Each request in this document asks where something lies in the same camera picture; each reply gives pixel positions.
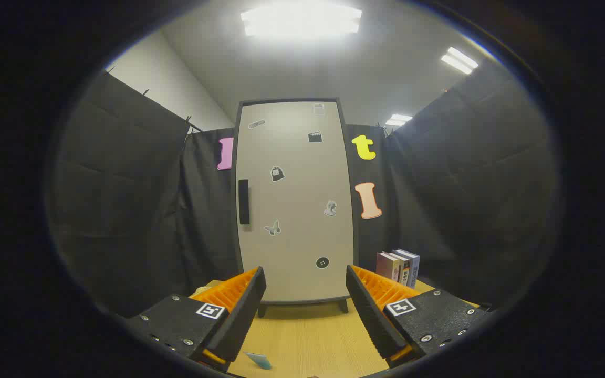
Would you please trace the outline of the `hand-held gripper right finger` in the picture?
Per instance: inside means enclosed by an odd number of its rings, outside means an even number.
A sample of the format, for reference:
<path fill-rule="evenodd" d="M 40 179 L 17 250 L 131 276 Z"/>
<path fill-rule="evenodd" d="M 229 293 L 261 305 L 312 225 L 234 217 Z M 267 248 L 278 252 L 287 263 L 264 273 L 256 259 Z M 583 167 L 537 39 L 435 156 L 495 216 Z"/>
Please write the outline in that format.
<path fill-rule="evenodd" d="M 441 289 L 424 292 L 350 264 L 346 287 L 389 368 L 437 354 L 464 340 L 489 312 Z"/>

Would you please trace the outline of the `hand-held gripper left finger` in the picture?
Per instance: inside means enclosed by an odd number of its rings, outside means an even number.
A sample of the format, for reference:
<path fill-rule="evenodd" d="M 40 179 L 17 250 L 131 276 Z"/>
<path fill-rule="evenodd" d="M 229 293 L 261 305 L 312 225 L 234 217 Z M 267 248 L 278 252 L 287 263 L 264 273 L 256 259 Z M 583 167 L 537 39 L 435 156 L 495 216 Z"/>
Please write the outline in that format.
<path fill-rule="evenodd" d="M 245 338 L 266 292 L 261 266 L 200 292 L 172 294 L 124 319 L 139 340 L 163 353 L 226 373 Z"/>

